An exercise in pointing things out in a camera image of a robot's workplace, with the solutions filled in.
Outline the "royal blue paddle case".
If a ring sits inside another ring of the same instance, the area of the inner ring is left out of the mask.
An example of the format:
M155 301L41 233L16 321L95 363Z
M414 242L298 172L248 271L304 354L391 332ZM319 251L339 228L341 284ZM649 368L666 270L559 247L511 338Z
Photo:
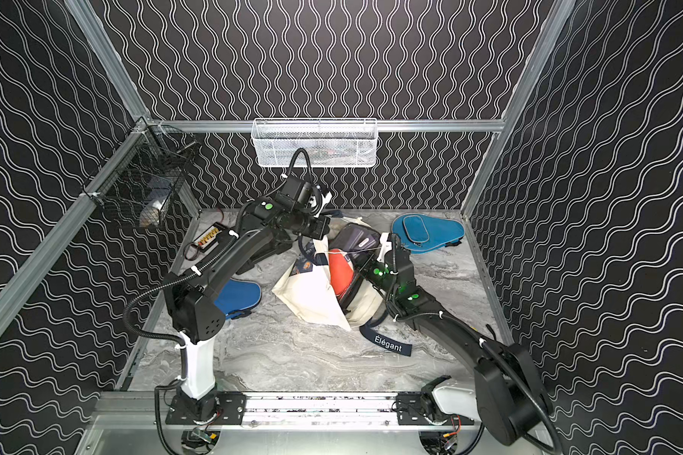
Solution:
M260 303L262 288L257 282L231 279L221 290L214 305L227 320L245 318Z

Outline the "teal paddle case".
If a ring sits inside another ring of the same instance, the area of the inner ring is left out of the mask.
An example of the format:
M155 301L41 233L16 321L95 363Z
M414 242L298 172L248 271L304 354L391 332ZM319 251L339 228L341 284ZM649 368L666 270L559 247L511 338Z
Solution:
M392 233L400 237L404 248L413 254L423 254L460 245L465 237L465 228L455 220L406 213L393 221Z

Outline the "red paddle case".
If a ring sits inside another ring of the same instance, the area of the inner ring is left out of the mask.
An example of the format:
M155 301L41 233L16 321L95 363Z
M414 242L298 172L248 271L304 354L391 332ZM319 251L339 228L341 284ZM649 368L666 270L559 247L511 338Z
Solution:
M330 271L330 284L338 300L343 299L352 286L355 269L349 254L339 248L333 248L328 252Z

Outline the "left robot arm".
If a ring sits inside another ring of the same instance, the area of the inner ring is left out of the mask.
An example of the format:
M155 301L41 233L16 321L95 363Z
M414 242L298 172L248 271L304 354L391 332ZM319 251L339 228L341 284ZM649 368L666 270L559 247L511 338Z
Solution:
M312 169L309 153L297 149L288 165L282 184L267 195L245 203L233 227L217 237L216 248L190 270L169 274L158 287L144 291L123 309L127 330L145 339L168 340L176 343L180 352L179 376L167 385L157 386L155 398L167 391L200 401L216 390L216 377L203 368L212 369L212 360L204 360L201 350L214 347L214 338L223 327L226 314L216 306L216 300L227 283L238 273L255 264L289 250L304 237L322 240L329 233L329 218L322 214L330 193L311 179L294 176L299 157ZM132 320L140 301L155 293L165 294L167 313L173 321L174 333L156 333L143 329Z

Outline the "cream canvas tote bag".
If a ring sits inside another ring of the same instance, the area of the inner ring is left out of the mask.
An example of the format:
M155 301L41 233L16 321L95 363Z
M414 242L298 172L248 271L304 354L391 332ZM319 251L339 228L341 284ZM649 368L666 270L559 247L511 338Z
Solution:
M332 234L321 240L300 242L301 255L273 286L273 294L304 322L358 329L369 342L401 356L411 356L413 346L377 331L388 314L389 287L375 287L354 276L351 288L338 300L330 284L330 242L350 223L372 228L360 218L345 218Z

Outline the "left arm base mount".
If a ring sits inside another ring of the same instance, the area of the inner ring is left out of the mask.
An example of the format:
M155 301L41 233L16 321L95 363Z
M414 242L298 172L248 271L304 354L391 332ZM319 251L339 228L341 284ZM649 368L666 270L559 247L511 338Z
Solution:
M248 398L242 392L210 392L195 399L179 391L165 417L168 425L240 425Z

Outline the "dark grey paddle case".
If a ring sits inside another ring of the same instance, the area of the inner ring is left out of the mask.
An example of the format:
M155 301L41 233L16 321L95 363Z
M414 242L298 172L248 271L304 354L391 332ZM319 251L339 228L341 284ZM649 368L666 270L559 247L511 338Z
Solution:
M332 260L349 260L361 267L381 246L381 234L371 227L357 223L344 226L330 242L328 257Z

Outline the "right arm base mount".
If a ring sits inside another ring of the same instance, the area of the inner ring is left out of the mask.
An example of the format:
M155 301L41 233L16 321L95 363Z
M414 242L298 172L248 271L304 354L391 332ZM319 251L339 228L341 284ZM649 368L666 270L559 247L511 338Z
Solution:
M470 418L444 413L426 392L400 392L391 410L396 413L400 426L474 426Z

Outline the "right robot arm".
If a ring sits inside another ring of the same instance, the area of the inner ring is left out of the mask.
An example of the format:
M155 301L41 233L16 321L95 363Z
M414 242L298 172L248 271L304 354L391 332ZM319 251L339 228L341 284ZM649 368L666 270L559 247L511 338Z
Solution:
M561 454L563 446L550 419L552 405L530 354L519 344L504 345L451 314L415 280L411 252L392 233L381 235L381 245L360 268L362 277L381 292L385 310L396 322L433 339L474 376L475 410L446 411L452 400L436 398L445 379L427 392L434 411L476 420L504 446L519 439L547 454Z

